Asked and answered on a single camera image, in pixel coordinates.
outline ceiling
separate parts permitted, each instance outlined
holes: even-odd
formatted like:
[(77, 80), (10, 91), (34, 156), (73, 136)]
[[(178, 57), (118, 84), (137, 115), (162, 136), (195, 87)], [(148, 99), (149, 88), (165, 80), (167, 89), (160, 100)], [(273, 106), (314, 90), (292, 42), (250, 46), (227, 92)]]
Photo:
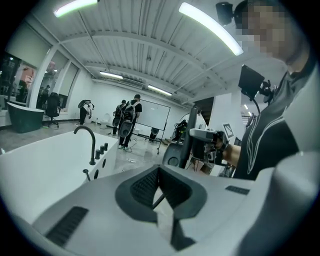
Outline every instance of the ceiling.
[[(104, 79), (99, 71), (122, 75), (143, 90), (153, 85), (173, 93), (168, 97), (180, 104), (236, 90), (242, 64), (279, 83), (285, 72), (280, 61), (253, 46), (235, 56), (215, 34), (178, 11), (182, 2), (218, 20), (219, 0), (100, 0), (60, 18), (53, 11), (66, 0), (43, 0), (32, 15), (96, 79)], [(234, 24), (225, 29), (240, 40)]]

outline person in black shirt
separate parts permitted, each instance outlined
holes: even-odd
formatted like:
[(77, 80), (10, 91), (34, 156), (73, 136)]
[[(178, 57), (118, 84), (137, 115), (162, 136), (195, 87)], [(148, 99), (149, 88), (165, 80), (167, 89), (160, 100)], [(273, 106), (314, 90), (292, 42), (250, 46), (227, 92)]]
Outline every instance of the person in black shirt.
[(241, 147), (228, 145), (223, 152), (223, 158), (236, 166), (234, 178), (255, 180), (262, 169), (275, 167), (298, 152), (283, 113), (306, 84), (317, 60), (305, 35), (279, 3), (246, 0), (237, 9), (241, 15), (235, 18), (236, 27), (253, 36), (261, 52), (287, 65), (272, 102), (245, 131)]
[[(130, 102), (131, 102), (131, 105), (135, 104), (136, 102), (140, 102), (140, 98), (141, 98), (141, 96), (139, 94), (136, 94), (134, 96), (133, 100), (128, 101), (126, 103), (125, 108), (129, 105)], [(136, 125), (136, 122), (137, 122), (137, 120), (138, 120), (138, 118), (140, 116), (140, 113), (142, 112), (142, 105), (139, 103), (134, 107), (134, 109), (135, 109), (135, 117), (134, 117), (134, 119), (132, 121), (131, 131), (130, 131), (130, 133), (128, 134), (127, 137), (120, 137), (119, 149), (128, 150), (128, 143), (130, 141), (132, 133), (134, 132), (135, 125)]]
[[(123, 100), (121, 101), (121, 104), (119, 104), (119, 105), (116, 107), (115, 111), (117, 111), (117, 110), (122, 110), (122, 109), (125, 108), (125, 106), (126, 106), (126, 100), (123, 99)], [(123, 122), (123, 119), (120, 118), (119, 128), (118, 128), (118, 135), (120, 135), (120, 128), (121, 128), (122, 122)], [(117, 127), (114, 126), (114, 127), (113, 127), (113, 131), (112, 131), (112, 136), (115, 136), (116, 133), (117, 133)]]

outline office chair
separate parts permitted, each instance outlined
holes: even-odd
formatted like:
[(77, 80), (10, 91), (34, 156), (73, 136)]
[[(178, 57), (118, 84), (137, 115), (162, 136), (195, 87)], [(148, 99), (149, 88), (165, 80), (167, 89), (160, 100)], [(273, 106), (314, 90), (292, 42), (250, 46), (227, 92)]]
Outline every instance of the office chair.
[(54, 118), (58, 117), (60, 115), (60, 99), (58, 97), (58, 94), (56, 92), (52, 92), (50, 96), (48, 97), (46, 101), (46, 108), (44, 114), (51, 118), (51, 122), (49, 123), (48, 127), (51, 124), (57, 125), (59, 128), (58, 122), (54, 122)]

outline ceiling light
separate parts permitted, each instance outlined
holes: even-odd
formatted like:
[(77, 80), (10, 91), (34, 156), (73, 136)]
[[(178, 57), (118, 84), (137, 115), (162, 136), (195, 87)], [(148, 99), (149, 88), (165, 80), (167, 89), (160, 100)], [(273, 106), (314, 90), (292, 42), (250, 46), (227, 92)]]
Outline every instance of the ceiling light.
[(80, 9), (82, 7), (85, 7), (85, 6), (89, 6), (89, 5), (93, 5), (93, 4), (96, 4), (98, 3), (99, 0), (75, 0), (75, 1), (72, 1), (62, 7), (60, 7), (59, 9), (55, 10), (53, 12), (53, 14), (59, 18), (61, 17), (62, 15), (65, 15), (69, 12), (72, 12), (74, 10), (77, 10), (77, 9)]
[(152, 85), (148, 85), (148, 87), (149, 87), (150, 89), (156, 90), (156, 91), (158, 91), (158, 92), (160, 92), (160, 93), (163, 93), (163, 94), (165, 94), (165, 95), (169, 95), (169, 96), (172, 95), (172, 93), (167, 92), (167, 91), (165, 91), (165, 90), (161, 90), (161, 89), (159, 89), (159, 88), (157, 88), (157, 87), (154, 87), (154, 86), (152, 86)]
[(110, 74), (104, 71), (100, 71), (101, 75), (107, 76), (107, 77), (112, 77), (112, 78), (118, 78), (118, 79), (123, 79), (123, 77), (121, 75), (117, 75), (117, 74)]
[(230, 48), (234, 55), (238, 56), (244, 53), (238, 42), (218, 22), (203, 11), (183, 2), (179, 8), (179, 12), (196, 20), (215, 33)]

